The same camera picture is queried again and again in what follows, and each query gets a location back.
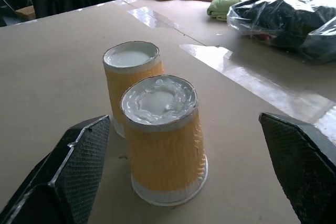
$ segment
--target plastic bag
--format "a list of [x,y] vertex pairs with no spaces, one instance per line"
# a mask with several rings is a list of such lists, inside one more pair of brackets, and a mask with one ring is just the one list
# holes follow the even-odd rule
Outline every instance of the plastic bag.
[[231,6],[227,22],[311,63],[327,63],[336,61],[335,17],[334,0],[249,0]]

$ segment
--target paper cup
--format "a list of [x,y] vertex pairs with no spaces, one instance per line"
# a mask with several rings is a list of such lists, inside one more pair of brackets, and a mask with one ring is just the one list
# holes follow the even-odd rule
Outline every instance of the paper cup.
[[146,78],[122,97],[134,191],[157,206],[193,198],[207,177],[207,159],[193,86],[178,77]]
[[159,49],[152,43],[130,41],[109,49],[103,55],[115,131],[124,136],[120,100],[138,81],[164,73]]

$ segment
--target table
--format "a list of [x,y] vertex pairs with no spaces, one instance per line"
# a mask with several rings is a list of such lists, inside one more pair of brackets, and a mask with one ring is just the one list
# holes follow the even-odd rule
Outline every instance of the table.
[[[268,63],[260,62],[261,67],[273,66],[271,60],[281,61],[275,52],[241,41],[223,23],[206,20],[203,12],[208,3],[174,2],[110,2],[0,28],[0,208],[68,127],[110,113],[103,53],[128,40],[145,40],[159,47],[167,73],[187,79],[196,88],[208,180],[202,191],[182,206],[160,208],[145,203],[131,187],[129,164],[123,158],[126,142],[111,130],[89,223],[299,223],[277,181],[258,122],[262,111],[285,112],[180,45],[194,45],[199,50],[225,47],[233,53],[217,48],[229,55],[222,59],[241,58],[257,70],[258,61],[249,62],[245,54],[259,60],[269,56]],[[145,5],[181,28],[151,28],[128,13]],[[173,6],[179,12],[168,11]],[[291,71],[284,62],[277,67],[281,66]]]

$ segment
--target green cloth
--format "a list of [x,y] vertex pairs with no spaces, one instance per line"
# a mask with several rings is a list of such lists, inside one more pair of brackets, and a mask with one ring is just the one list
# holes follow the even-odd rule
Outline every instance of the green cloth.
[[207,10],[207,13],[212,18],[226,20],[226,15],[229,12],[230,6],[241,1],[243,0],[213,0]]

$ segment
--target yellow paper cup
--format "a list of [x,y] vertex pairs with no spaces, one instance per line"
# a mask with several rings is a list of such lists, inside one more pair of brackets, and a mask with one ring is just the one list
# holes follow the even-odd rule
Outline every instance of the yellow paper cup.
[[121,99],[134,191],[157,206],[193,198],[207,159],[193,86],[176,76],[146,78]]
[[138,81],[164,73],[159,49],[152,43],[130,41],[103,55],[115,131],[124,137],[120,101],[124,92]]

